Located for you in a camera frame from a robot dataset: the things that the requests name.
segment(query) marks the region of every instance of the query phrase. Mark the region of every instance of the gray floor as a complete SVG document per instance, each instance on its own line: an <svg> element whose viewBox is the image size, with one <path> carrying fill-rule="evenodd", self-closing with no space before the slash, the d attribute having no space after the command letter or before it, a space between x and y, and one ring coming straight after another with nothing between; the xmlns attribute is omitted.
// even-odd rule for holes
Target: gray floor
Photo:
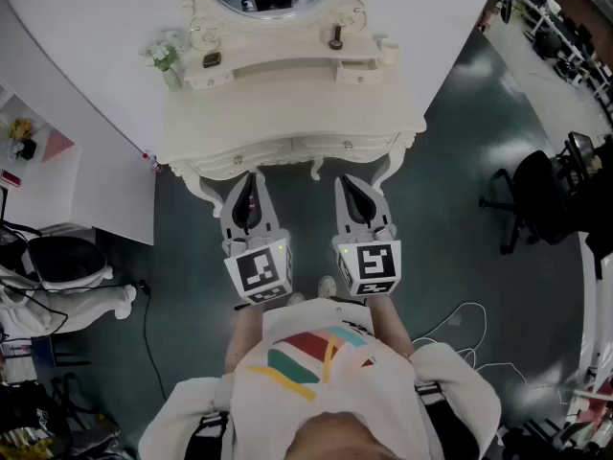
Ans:
<svg viewBox="0 0 613 460"><path fill-rule="evenodd" d="M407 151L401 170L384 183L402 240L402 282L395 299L412 335L438 324L464 301L488 309L488 335L478 364L512 361L532 382L563 380L576 368L582 325L582 274L577 237L558 246L521 242L499 253L511 220L482 211L481 192L492 193L491 174L513 170L533 150L551 152L526 97L506 65L480 34L473 34L426 114L428 130ZM336 274L329 254L334 235L334 178L370 179L378 163L327 161L314 182L309 165L263 169L283 227L293 236L295 290L316 290ZM232 183L219 185L225 195ZM221 234L211 205L191 195L165 170L155 198L152 248L102 238L119 277L146 277L153 289L148 316L152 352L167 391L180 380L221 372L236 296L223 264ZM92 359L78 370L83 395L111 414L135 445L162 404L142 337L147 299L139 295L123 322L107 315L68 336ZM474 345L483 324L467 309L437 335L456 349ZM509 367L483 372L499 393L504 420L559 417L551 388L526 387Z"/></svg>

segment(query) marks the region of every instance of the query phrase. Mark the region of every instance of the white cable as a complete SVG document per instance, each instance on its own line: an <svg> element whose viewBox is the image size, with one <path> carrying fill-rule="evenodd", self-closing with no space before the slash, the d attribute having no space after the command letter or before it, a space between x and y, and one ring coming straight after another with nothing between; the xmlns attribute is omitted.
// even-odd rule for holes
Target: white cable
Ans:
<svg viewBox="0 0 613 460"><path fill-rule="evenodd" d="M434 332L436 332L438 329L440 329L444 324L446 324L451 317L453 317L459 309L461 309L462 307L467 307L469 305L473 305L475 307L479 307L482 311L483 311L483 322L484 322L484 329L483 329L483 334L481 335L481 338L479 339L479 342L477 342L477 345L472 347L472 348L464 348L461 349L459 351L456 351L456 353L458 353L458 355L460 353L466 353L465 356L463 356L464 359L467 359L468 356L470 354L473 355L473 361L472 361L472 369L476 372L479 372L481 370L483 370L484 368L489 368L490 366L510 366L513 370L515 370L517 372L517 374L521 377L522 380L524 380L524 383L530 387L530 388L555 388L557 391L557 396L559 397L559 402L563 405L567 405L567 402L564 402L562 400L562 394L559 391L559 388L556 385L534 385L531 383L528 383L528 381L526 380L526 378L523 376L523 374L517 369L517 367L511 363L511 362L504 362L504 363L486 363L486 364L482 364L481 366L479 366L478 368L475 368L475 366L477 365L477 348L479 348L479 346L481 346L481 343L484 341L484 339L486 338L486 333L488 332L488 313L486 311L486 308L481 305L480 303L476 303L476 302L464 302L462 303L458 308L456 308L453 312L451 312L449 314L449 316L447 316L447 318L444 319L443 322L441 322L438 326L436 326L434 329L432 329L432 331L429 331L428 333L425 333L422 337L418 337L417 339L415 339L413 341L413 343L417 343L421 340L428 340L430 342L438 342L437 340L433 339L432 337L429 337L430 334L433 334Z"/></svg>

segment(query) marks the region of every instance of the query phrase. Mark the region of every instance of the carved table leg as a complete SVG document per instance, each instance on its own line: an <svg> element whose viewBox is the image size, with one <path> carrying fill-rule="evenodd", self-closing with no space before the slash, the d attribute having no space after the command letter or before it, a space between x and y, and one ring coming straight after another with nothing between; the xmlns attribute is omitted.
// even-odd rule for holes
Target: carved table leg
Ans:
<svg viewBox="0 0 613 460"><path fill-rule="evenodd" d="M390 149L390 152L388 153L385 162L383 162L383 165L379 167L379 169L373 176L372 184L373 189L375 189L375 191L377 191L381 195L383 194L383 191L381 190L381 183L384 180L390 178L398 171L398 169L400 169L400 167L402 166L402 161L404 160L404 152L406 152L407 149L411 148L414 141L415 133L400 133L400 135L392 145L392 148Z"/></svg>
<svg viewBox="0 0 613 460"><path fill-rule="evenodd" d="M221 215L221 208L223 208L221 196L218 195L215 190L207 186L204 179L185 162L172 162L170 163L170 168L174 175L183 178L183 182L185 182L185 185L194 196L213 203L213 206L215 206L213 216L218 219L219 215Z"/></svg>
<svg viewBox="0 0 613 460"><path fill-rule="evenodd" d="M321 177L317 171L319 171L324 165L324 157L315 157L313 158L313 165L310 167L310 176L313 180L319 180Z"/></svg>

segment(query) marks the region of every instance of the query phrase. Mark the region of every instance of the pink object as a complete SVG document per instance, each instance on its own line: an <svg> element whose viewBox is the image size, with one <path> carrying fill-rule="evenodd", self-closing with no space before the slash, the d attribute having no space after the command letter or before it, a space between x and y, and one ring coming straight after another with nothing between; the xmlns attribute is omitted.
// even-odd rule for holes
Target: pink object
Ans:
<svg viewBox="0 0 613 460"><path fill-rule="evenodd" d="M47 147L42 155L42 161L45 162L57 154L71 148L75 143L66 138L59 131L52 131L47 140Z"/></svg>

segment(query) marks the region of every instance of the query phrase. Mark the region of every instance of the white vanity table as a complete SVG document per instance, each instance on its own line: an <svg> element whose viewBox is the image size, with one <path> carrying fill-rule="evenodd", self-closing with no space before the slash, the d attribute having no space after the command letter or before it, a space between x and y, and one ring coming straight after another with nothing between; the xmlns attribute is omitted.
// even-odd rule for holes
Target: white vanity table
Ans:
<svg viewBox="0 0 613 460"><path fill-rule="evenodd" d="M363 2L250 14L219 0L181 0L192 48L183 90L168 95L158 160L211 201L215 217L223 201L206 178L312 161L318 180L326 157L365 163L387 155L373 179L380 191L400 168L425 121L400 64L369 34ZM339 51L328 45L334 25L343 29ZM203 68L215 51L221 63Z"/></svg>

